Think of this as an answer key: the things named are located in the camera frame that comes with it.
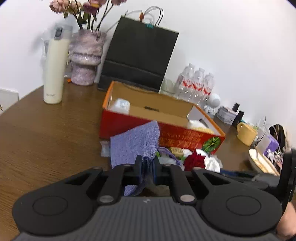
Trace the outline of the person right hand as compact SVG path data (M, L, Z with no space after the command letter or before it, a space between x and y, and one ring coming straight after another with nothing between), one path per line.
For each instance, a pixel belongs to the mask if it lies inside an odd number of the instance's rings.
M276 234L281 240L289 240L295 237L296 233L296 214L291 202L288 202L284 214L282 215L277 227Z

